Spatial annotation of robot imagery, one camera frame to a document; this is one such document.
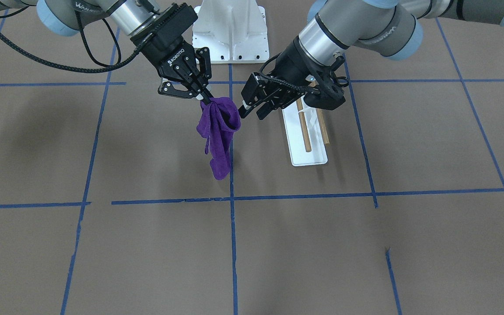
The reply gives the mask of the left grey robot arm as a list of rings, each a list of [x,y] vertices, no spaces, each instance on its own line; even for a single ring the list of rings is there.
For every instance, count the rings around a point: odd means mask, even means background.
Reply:
[[[241,118],[259,119],[303,98],[307,106],[334,110],[345,102],[345,77],[335,72],[349,47],[404,60],[420,47],[422,18],[445,17],[504,26],[504,0],[320,0],[287,48],[274,56],[274,69],[248,78]]]

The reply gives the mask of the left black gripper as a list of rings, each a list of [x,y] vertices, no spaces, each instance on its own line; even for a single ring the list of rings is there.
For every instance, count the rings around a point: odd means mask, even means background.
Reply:
[[[246,118],[260,106],[256,115],[264,120],[272,111],[285,109],[295,102],[298,95],[320,95],[321,89],[310,87],[307,82],[315,67],[316,62],[307,56],[299,37],[294,38],[284,51],[267,60],[259,73],[250,74],[241,92],[240,118]]]

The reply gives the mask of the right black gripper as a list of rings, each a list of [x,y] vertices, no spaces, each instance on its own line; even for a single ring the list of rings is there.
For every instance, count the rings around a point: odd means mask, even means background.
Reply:
[[[212,78],[210,48],[202,47],[194,51],[182,36],[196,20],[197,14],[192,6],[174,3],[142,30],[130,36],[130,40],[136,46],[143,43],[140,53],[156,68],[159,76],[164,78],[157,88],[160,95],[196,98],[210,103],[213,97],[208,89]],[[176,72],[176,64],[184,61],[185,55],[190,52],[194,52],[196,65],[193,80],[185,81]]]

